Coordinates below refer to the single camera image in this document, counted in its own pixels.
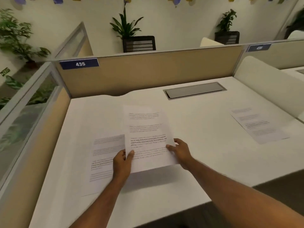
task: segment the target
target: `held paper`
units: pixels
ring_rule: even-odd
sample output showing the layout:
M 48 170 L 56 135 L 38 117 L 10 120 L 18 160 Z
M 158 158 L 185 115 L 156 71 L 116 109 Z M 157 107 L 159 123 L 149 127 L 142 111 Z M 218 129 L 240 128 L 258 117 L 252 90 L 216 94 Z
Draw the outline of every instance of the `held paper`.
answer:
M 232 110 L 231 115 L 259 144 L 289 138 L 251 107 Z
M 114 133 L 94 140 L 88 158 L 82 196 L 103 191 L 113 176 L 113 158 L 125 148 L 125 136 Z
M 131 173 L 177 164 L 166 144 L 175 146 L 166 115 L 146 106 L 124 106 L 126 156 L 135 151 Z

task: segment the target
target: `plant pot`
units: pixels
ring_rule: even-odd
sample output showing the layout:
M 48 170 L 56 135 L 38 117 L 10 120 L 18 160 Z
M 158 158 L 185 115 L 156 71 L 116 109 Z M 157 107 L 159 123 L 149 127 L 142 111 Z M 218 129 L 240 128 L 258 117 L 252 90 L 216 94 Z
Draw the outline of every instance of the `plant pot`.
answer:
M 124 53 L 156 50 L 154 36 L 135 36 L 123 39 Z
M 27 68 L 29 68 L 29 69 L 36 69 L 36 68 L 38 68 L 37 63 L 35 61 L 33 61 L 33 60 L 27 61 L 25 66 Z
M 240 39 L 240 32 L 238 31 L 227 31 L 227 32 L 216 32 L 214 40 L 224 45 L 238 44 Z

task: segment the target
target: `paper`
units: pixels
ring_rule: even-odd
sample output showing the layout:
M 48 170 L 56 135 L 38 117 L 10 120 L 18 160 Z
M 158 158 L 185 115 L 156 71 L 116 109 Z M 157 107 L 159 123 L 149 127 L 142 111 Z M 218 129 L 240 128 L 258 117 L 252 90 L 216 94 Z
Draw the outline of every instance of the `paper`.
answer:
M 113 158 L 125 148 L 125 136 L 119 134 L 100 135 L 94 140 L 88 158 L 82 196 L 103 191 L 112 180 Z
M 177 164 L 166 144 L 175 146 L 166 115 L 146 106 L 124 106 L 126 155 L 135 151 L 131 173 Z
M 289 138 L 251 107 L 232 110 L 231 115 L 259 144 Z

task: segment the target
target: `person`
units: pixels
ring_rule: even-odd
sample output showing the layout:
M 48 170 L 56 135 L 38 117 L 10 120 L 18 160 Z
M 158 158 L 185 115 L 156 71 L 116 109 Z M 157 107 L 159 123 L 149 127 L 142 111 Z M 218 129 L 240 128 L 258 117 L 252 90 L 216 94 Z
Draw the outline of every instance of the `person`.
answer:
M 303 228 L 304 217 L 275 199 L 234 181 L 195 160 L 187 143 L 176 138 L 167 145 L 179 164 L 197 180 L 233 227 Z M 132 150 L 121 150 L 113 159 L 113 178 L 93 204 L 70 228 L 106 228 L 116 199 L 131 172 Z

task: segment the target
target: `blue number sign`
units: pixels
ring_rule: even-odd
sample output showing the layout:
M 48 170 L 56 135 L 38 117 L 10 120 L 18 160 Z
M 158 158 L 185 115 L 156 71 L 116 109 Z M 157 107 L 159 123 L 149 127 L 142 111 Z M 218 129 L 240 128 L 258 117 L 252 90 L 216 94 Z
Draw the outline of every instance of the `blue number sign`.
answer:
M 59 62 L 63 70 L 96 67 L 99 66 L 97 58 L 82 59 L 82 60 L 71 60 L 71 61 L 60 61 Z
M 268 50 L 270 46 L 271 44 L 250 45 L 247 49 L 247 52 Z

